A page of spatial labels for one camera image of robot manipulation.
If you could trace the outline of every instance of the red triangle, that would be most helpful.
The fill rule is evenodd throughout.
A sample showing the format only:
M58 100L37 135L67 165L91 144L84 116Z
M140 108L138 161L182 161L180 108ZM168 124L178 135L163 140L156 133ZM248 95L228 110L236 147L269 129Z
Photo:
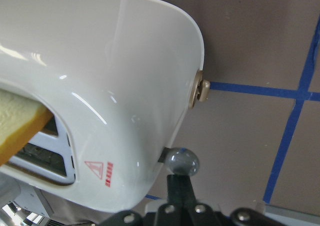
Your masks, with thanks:
M102 179L102 174L104 171L104 163L103 162L89 162L89 161L84 161L86 165L91 169L94 174Z

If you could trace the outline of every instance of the white toaster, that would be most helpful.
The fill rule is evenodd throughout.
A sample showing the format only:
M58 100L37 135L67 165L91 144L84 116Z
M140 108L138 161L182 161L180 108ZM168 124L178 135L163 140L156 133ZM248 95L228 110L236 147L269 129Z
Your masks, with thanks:
M54 114L0 172L87 207L151 188L202 70L193 19L159 0L0 0L0 88Z

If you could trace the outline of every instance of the warning label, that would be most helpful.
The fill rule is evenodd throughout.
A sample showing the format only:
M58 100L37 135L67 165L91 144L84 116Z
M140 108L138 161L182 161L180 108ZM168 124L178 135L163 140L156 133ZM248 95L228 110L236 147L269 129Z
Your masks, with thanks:
M90 162L85 161L85 164L91 169L91 171L100 179L102 179L103 171L104 171L104 163L103 162Z

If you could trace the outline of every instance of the toaster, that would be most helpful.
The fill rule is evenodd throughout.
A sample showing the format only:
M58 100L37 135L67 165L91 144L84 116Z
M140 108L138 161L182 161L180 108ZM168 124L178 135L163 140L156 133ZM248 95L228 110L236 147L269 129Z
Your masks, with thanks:
M193 106L204 62L198 26L159 0L0 8L0 88L54 115L0 172L93 209L132 208Z

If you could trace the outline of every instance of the screw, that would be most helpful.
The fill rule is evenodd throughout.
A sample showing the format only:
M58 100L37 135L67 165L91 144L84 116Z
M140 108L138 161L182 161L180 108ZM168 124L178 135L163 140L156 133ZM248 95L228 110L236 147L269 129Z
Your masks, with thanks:
M238 212L237 216L240 221L248 221L250 219L250 214L247 212Z
M134 219L135 219L135 215L134 215L133 213L131 213L130 215L125 216L125 217L123 218L123 221L124 221L125 223L131 223L131 222L134 221Z
M206 207L202 204L198 204L197 206L194 207L194 209L197 213L203 213L206 211Z
M165 213L173 213L175 211L175 206L168 205L167 207L165 207L164 211Z

